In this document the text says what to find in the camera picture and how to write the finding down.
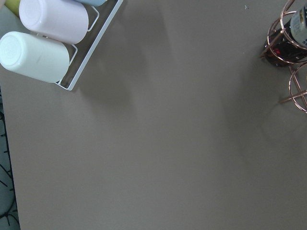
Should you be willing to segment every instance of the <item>gray surface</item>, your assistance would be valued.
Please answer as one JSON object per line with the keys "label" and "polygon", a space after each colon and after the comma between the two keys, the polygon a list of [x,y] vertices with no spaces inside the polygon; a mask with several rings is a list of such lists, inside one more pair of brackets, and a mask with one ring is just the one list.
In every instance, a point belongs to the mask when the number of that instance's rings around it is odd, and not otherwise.
{"label": "gray surface", "polygon": [[283,4],[127,0],[73,92],[2,70],[22,230],[306,230]]}

